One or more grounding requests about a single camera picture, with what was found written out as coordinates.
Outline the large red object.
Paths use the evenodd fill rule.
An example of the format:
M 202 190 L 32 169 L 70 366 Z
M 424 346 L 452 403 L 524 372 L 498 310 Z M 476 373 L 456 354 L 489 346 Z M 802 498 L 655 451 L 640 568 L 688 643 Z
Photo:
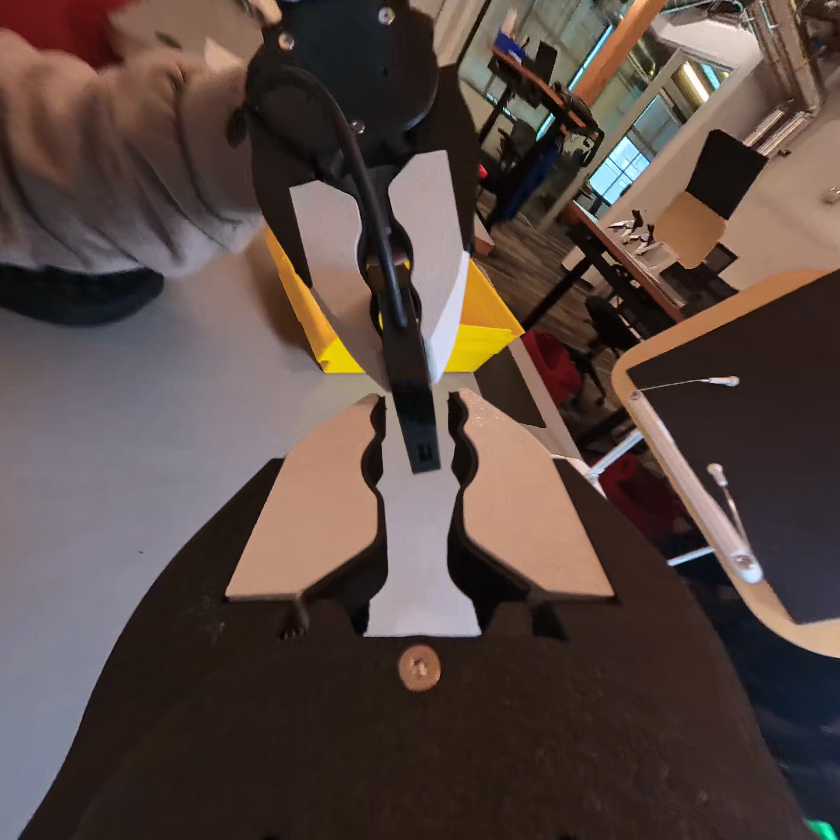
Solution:
M 27 41 L 39 49 L 66 52 L 101 68 L 121 60 L 113 44 L 113 14 L 131 1 L 40 1 L 28 11 Z

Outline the tan cardboard sheet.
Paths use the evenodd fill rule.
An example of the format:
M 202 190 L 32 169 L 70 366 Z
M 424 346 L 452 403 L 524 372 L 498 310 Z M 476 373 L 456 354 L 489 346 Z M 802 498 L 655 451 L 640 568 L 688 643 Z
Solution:
M 728 220 L 687 191 L 679 192 L 654 225 L 654 234 L 684 268 L 697 268 L 724 235 Z

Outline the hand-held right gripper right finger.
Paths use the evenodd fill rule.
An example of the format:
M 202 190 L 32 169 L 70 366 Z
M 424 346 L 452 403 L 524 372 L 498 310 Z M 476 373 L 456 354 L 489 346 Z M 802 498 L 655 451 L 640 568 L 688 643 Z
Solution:
M 473 391 L 450 394 L 457 522 L 465 545 L 527 592 L 611 601 L 615 592 L 555 458 L 529 430 Z

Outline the red bag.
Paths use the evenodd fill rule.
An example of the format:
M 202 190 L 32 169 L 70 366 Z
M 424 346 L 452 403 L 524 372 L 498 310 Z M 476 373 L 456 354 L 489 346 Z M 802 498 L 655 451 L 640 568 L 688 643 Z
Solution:
M 555 407 L 580 396 L 582 375 L 559 339 L 551 333 L 531 329 L 521 336 L 521 341 Z

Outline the standing desk with laptop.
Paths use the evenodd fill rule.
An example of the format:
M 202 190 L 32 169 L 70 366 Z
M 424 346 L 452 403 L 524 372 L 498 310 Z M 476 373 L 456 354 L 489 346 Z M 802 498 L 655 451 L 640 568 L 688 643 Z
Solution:
M 522 100 L 534 99 L 536 102 L 534 106 L 545 107 L 553 116 L 553 124 L 559 126 L 563 135 L 582 137 L 586 151 L 582 165 L 592 163 L 596 152 L 601 149 L 605 134 L 583 100 L 564 88 L 555 90 L 530 69 L 524 59 L 519 59 L 495 46 L 490 48 L 490 54 L 492 58 L 489 68 L 506 82 L 506 88 L 485 127 L 489 129 L 492 126 L 511 97 Z

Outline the red battery bin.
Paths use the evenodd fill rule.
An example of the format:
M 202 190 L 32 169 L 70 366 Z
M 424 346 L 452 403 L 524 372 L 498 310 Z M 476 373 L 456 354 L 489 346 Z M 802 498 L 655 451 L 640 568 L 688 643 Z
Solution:
M 636 455 L 627 453 L 598 478 L 605 497 L 650 542 L 677 532 L 685 509 L 666 479 L 650 472 Z

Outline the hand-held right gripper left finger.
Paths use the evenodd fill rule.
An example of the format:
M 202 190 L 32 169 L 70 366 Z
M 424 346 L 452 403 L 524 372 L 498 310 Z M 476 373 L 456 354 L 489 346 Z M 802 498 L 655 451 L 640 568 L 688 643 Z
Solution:
M 383 398 L 369 394 L 324 421 L 287 453 L 234 572 L 231 602 L 299 601 L 374 545 Z

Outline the black panel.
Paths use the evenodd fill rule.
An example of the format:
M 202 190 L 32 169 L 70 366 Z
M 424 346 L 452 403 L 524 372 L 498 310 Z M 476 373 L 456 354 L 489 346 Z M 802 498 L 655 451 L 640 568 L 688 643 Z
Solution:
M 768 162 L 767 156 L 714 129 L 697 158 L 686 192 L 728 221 Z

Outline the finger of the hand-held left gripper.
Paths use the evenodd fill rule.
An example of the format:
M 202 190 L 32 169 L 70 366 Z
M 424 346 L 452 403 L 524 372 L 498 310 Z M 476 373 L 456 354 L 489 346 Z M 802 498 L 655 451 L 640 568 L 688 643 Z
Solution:
M 382 338 L 371 317 L 371 289 L 361 274 L 357 203 L 352 195 L 322 182 L 293 186 L 290 199 L 314 299 L 353 360 L 391 393 Z
M 416 154 L 388 187 L 392 215 L 411 246 L 411 284 L 433 384 L 455 347 L 469 267 L 451 177 L 447 152 L 436 150 Z

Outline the person's left forearm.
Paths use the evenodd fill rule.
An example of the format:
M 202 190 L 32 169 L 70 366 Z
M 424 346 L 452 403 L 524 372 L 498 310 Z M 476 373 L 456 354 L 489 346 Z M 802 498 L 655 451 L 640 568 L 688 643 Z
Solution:
M 188 275 L 263 227 L 247 140 L 233 140 L 245 67 L 143 49 L 95 70 L 1 37 L 3 265 Z

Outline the wooden post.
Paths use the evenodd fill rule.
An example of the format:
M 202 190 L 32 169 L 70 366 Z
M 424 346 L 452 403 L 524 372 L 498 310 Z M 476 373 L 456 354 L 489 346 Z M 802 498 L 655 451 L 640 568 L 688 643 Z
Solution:
M 591 107 L 616 74 L 651 23 L 661 13 L 666 1 L 633 1 L 622 20 L 608 36 L 603 47 L 574 87 L 575 95 Z

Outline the cluttered wooden desk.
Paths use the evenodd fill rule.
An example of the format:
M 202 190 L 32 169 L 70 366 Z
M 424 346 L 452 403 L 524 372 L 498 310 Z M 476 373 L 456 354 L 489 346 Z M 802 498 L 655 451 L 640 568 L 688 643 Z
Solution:
M 719 326 L 711 311 L 690 312 L 688 303 L 661 277 L 659 270 L 635 255 L 628 244 L 605 230 L 578 203 L 568 205 L 561 218 L 568 228 L 570 241 L 581 252 L 581 259 L 522 321 L 523 329 L 535 328 L 589 270 L 594 270 L 601 282 L 615 292 L 650 335 L 687 320 L 697 320 L 698 325 L 678 328 L 684 333 L 682 341 L 685 342 Z

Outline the yellow plastic bin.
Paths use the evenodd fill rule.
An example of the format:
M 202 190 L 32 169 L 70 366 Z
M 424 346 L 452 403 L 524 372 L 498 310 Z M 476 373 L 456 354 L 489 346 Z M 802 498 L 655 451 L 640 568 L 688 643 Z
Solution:
M 276 237 L 266 231 L 266 244 L 289 302 L 326 374 L 361 374 L 362 368 L 343 346 L 310 290 L 294 270 Z M 455 347 L 447 373 L 471 373 L 524 334 L 507 305 L 478 265 L 471 261 Z

